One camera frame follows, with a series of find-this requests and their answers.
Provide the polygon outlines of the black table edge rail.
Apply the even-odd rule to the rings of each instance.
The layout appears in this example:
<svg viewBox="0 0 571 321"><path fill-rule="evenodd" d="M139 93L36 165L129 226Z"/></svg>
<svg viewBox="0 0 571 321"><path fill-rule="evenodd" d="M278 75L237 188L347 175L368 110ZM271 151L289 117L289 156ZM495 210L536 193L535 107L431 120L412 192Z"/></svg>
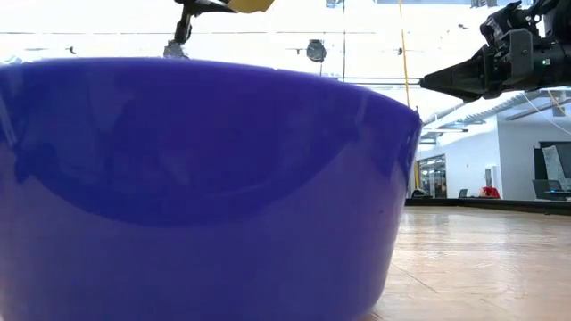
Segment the black table edge rail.
<svg viewBox="0 0 571 321"><path fill-rule="evenodd" d="M513 201L485 198L412 199L405 201L410 207L468 207L488 210L519 211L571 217L571 202Z"/></svg>

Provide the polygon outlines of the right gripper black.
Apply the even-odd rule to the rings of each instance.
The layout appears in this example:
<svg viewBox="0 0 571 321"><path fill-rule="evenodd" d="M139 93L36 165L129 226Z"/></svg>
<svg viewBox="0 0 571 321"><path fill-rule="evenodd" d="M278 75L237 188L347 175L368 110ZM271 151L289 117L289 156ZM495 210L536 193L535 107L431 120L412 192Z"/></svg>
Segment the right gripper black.
<svg viewBox="0 0 571 321"><path fill-rule="evenodd" d="M515 29L492 46L487 61L488 49L484 45L468 60L425 75L419 85L463 103L512 91L571 86L569 43Z"/></svg>

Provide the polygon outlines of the long light bar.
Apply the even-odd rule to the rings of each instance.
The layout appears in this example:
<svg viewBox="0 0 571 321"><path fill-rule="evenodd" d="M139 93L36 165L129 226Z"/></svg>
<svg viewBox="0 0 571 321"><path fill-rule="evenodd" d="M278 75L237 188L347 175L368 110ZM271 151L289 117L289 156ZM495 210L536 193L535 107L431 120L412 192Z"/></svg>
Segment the long light bar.
<svg viewBox="0 0 571 321"><path fill-rule="evenodd" d="M354 77L335 77L338 81L350 83L360 86L416 86L420 78L396 78L396 77L382 77L382 78L354 78Z"/></svg>

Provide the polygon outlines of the small blue plastic bowl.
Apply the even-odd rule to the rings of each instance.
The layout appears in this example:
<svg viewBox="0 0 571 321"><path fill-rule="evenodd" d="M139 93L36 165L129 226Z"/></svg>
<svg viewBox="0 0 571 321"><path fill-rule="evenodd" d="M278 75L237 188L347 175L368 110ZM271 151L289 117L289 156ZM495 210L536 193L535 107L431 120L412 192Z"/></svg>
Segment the small blue plastic bowl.
<svg viewBox="0 0 571 321"><path fill-rule="evenodd" d="M0 321L361 321L421 127L290 70L0 66Z"/></svg>

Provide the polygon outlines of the dark wall board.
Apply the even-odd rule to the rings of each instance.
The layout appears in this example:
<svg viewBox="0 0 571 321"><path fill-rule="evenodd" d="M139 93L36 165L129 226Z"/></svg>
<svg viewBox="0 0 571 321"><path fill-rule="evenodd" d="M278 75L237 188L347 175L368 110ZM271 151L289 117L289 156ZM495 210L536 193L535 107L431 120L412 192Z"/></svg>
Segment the dark wall board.
<svg viewBox="0 0 571 321"><path fill-rule="evenodd" d="M536 179L571 179L571 141L540 142L534 147Z"/></svg>

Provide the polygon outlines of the pear print yellow bowl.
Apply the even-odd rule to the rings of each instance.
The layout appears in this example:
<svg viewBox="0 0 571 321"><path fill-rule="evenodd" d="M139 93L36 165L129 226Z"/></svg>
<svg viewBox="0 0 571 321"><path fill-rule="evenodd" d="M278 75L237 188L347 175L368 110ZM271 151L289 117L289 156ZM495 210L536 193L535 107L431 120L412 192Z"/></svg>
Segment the pear print yellow bowl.
<svg viewBox="0 0 571 321"><path fill-rule="evenodd" d="M275 0L229 0L228 8L239 13L266 12Z"/></svg>

